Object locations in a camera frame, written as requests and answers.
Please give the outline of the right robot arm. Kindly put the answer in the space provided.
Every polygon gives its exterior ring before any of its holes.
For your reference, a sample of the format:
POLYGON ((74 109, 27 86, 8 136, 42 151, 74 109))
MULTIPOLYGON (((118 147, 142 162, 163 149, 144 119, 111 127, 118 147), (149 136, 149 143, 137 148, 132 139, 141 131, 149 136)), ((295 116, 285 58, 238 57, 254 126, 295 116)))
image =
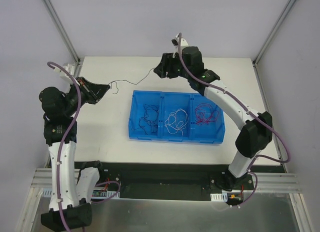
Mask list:
POLYGON ((214 71, 205 68, 198 47, 185 47, 180 54, 163 53, 154 73, 160 78, 187 79, 192 89, 213 101, 236 124, 239 129, 235 141, 237 152, 227 170, 214 183, 222 190, 237 189, 255 157, 272 141, 271 114, 254 111, 235 97, 214 71))

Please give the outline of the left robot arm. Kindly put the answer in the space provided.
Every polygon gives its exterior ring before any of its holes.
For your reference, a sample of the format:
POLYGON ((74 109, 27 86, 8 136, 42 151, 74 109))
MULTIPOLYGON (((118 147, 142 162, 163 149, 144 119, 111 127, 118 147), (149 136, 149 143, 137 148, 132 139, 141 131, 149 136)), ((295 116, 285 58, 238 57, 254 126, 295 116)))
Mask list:
POLYGON ((104 184, 106 175, 100 161, 83 163, 75 174, 76 118, 79 107, 98 103, 109 89, 110 85, 78 77, 67 93, 47 87, 39 94, 52 172, 49 209, 41 215, 41 223, 53 231, 82 228, 92 222, 92 193, 95 186, 104 184))

